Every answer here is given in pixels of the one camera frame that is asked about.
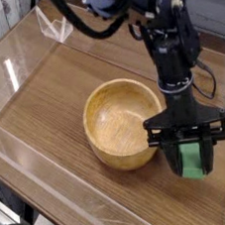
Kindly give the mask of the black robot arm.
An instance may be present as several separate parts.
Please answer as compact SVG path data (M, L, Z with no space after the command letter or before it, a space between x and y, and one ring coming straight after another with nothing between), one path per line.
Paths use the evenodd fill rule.
M93 16L110 19L96 31L86 25L65 0L51 0L82 34L96 40L115 35L128 24L131 36L143 41L158 71L159 90L167 108L147 119L148 143L164 151L171 171L196 178L213 170L214 145L225 140L225 110L200 104L191 69L211 68L199 60L199 34L192 26L186 0L81 0Z

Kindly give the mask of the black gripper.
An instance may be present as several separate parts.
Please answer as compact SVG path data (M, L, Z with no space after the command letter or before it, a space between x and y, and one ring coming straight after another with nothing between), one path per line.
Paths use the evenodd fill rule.
M149 146L163 148L171 171L182 176L182 156L178 145L202 141L199 147L202 170L205 175L211 173L213 144L225 140L225 109L200 104L189 88L177 95L167 95L166 102L166 110L143 123Z

